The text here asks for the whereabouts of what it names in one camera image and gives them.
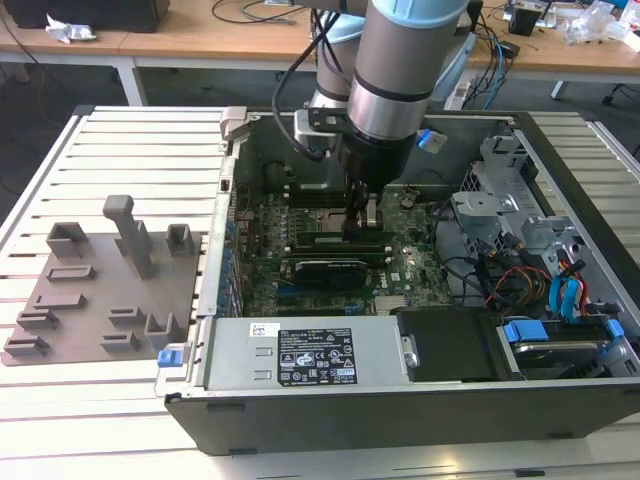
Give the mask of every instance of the computer case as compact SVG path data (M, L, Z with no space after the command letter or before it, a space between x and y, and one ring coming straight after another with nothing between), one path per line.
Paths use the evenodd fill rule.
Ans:
M47 14L95 29L153 33L169 10L170 0L5 0L20 28L44 28Z

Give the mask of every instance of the open computer chassis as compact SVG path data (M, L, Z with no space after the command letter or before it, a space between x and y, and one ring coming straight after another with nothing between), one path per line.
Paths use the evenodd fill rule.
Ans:
M385 230L345 244L337 161L247 114L196 337L168 347L186 374L158 385L202 451L574 438L640 411L640 271L534 118L423 128L446 141L389 186Z

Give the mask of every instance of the wooden desk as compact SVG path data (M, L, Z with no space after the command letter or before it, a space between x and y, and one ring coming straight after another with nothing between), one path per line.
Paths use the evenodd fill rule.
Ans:
M211 14L212 0L171 0L171 9L153 35L130 33L120 45L121 55L153 57L285 60L293 62L310 41L309 13L291 17L295 26L275 24L236 25ZM245 21L242 3L223 4L216 13ZM256 6L251 12L269 16L290 8Z
M622 42L568 45L560 30L549 28L535 28L530 37L510 35L506 21L502 20L502 11L496 11L494 16L489 16L493 7L502 4L504 0L485 0L483 14L501 41L511 42L520 47L520 53L513 62L513 73L535 71L556 74L640 75L640 55ZM486 45L478 42L469 61L469 67L486 67L488 56ZM553 76L547 79L560 80Z
M11 32L30 53L60 54L64 52L65 54L81 55L119 55L120 44L127 36L127 32L100 31L97 40L72 42L70 45L65 45L54 40L44 29L18 28L4 7L0 8L0 14ZM22 48L2 22L0 22L0 52L23 53Z
M559 80L557 98L566 81L640 83L640 55L621 42L567 45L557 30L536 29L531 37L506 33L507 24L489 15L504 0L487 0L485 16L502 40L521 47L509 77L513 79ZM167 17L155 34L98 32L95 42L64 45L44 31L12 31L42 63L110 65L118 69L130 105L146 105L139 67L219 68L243 70L286 70L309 44L306 12L293 17L298 23L286 25L234 25L213 17L213 0L172 0ZM284 12L281 7L257 6L259 15ZM238 3L223 5L219 14L243 20ZM478 42L469 62L467 76L484 70L490 55ZM0 62L29 63L31 59L16 45L0 24ZM300 70L314 70L305 62Z

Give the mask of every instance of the circuit board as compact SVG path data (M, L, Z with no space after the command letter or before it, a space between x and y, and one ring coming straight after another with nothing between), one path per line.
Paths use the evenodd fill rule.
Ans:
M296 245L304 251L313 241L342 242L341 201L328 202L335 204L330 207L327 202L316 202L324 203L323 208L313 208L306 205L314 202L270 194L240 208L240 257L247 280L243 315L386 315L401 306L451 304L446 276L431 247L430 205L418 197L402 188L386 192L380 206L385 229L373 233L374 242L369 239L375 245L365 245L361 250L354 247L355 252L344 254L369 265L363 285L350 291L300 288L296 285L296 265L324 258L318 254L309 258L292 256Z

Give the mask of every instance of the motherboard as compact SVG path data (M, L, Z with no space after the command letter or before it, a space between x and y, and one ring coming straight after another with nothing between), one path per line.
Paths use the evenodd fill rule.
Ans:
M431 245L432 204L399 187L386 192L380 209L383 231L345 242L340 194L240 192L242 315L387 315L451 304Z

